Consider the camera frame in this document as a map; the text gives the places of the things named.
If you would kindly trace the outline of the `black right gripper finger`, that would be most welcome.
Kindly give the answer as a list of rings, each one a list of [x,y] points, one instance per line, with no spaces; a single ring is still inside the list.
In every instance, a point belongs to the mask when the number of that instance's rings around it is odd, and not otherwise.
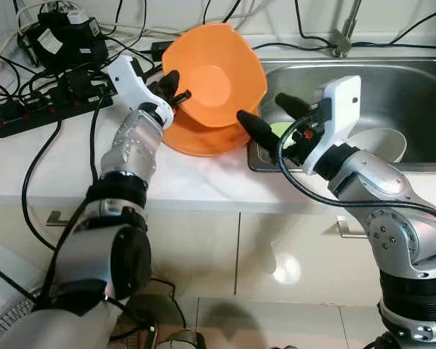
[[[248,136],[269,153],[275,154],[278,146],[283,144],[282,139],[273,133],[271,126],[262,120],[261,117],[245,110],[240,110],[237,112],[237,120],[238,123],[241,123]]]
[[[281,107],[295,121],[310,121],[314,113],[311,104],[300,99],[300,97],[291,96],[287,93],[278,93],[275,96],[275,104]]]

